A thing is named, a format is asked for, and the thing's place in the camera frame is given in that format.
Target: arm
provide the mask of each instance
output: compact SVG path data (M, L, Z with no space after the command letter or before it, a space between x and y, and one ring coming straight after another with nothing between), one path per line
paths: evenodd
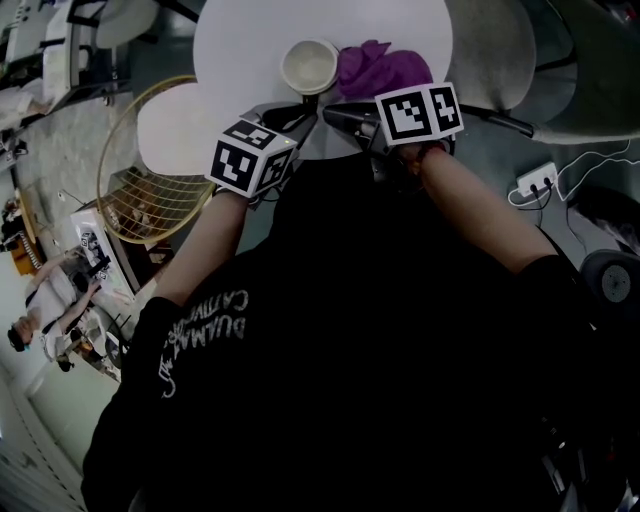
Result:
M38 103L36 100L33 100L29 105L29 109L27 110L27 116L35 116L37 114L46 116L51 109L51 105L53 102L49 103Z
M49 277L49 274L51 274L51 271L54 268L60 266L63 262L75 256L76 256L76 253L73 250L65 251L60 256L56 256L52 260L47 261L44 265L42 265L42 268L38 270L38 273L36 274L36 276L31 280L31 285L35 289L38 289L38 286L40 286L42 282L47 277Z
M73 306L71 306L67 312L60 317L58 320L58 325L60 326L60 332L64 334L67 332L67 328L71 325L76 318L78 318L82 313L84 313L85 309L89 305L89 301L91 297L98 291L100 288L100 283L95 281L89 285L89 289L87 293L85 293L82 298L76 302Z
M154 296L183 306L196 287L235 254L247 205L247 199L234 193L214 196L161 277Z
M419 172L427 193L458 233L514 274L557 254L538 229L441 149L427 153Z

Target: black and white marker cube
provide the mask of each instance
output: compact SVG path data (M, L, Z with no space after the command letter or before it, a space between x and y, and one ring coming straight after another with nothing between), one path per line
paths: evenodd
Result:
M244 197L254 197L280 183L297 156L296 141L240 119L220 136L211 181Z
M464 130L453 84L416 85L376 96L387 144L438 140Z

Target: white round table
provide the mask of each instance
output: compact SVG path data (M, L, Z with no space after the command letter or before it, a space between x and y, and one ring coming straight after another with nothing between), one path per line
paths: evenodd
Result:
M285 53L298 41L324 38L338 49L369 39L391 42L389 51L413 50L443 82L453 50L444 0L208 0L200 15L194 63L204 106L217 132L256 105L301 101L280 75ZM320 108L334 103L334 88ZM352 137L322 120L301 158L338 158L360 152Z

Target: white cup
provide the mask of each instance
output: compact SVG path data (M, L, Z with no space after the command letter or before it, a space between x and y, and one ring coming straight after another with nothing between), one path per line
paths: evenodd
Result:
M323 39L296 43L282 59L282 78L303 95L320 94L337 80L338 50Z

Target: power strip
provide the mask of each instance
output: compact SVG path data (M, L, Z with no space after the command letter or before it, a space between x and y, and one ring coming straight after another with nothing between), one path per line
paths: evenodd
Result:
M520 176L518 178L518 193L522 197L529 197L530 195L533 195L533 192L531 192L532 185L535 185L539 191L544 190L547 188L547 185L544 182L545 179L548 179L553 184L558 181L558 168L553 162L544 164L542 167L538 167L537 169Z

